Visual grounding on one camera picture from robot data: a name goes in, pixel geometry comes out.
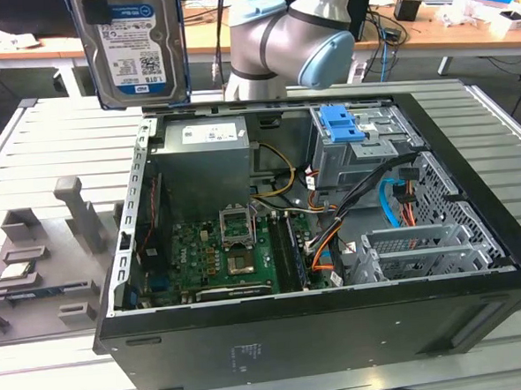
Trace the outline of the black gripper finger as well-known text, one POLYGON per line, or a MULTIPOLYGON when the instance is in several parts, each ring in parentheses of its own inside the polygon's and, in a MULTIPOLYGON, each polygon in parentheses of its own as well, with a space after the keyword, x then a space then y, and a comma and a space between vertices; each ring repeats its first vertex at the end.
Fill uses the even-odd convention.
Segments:
POLYGON ((108 0, 81 0, 84 19, 89 25, 111 24, 112 16, 108 0))

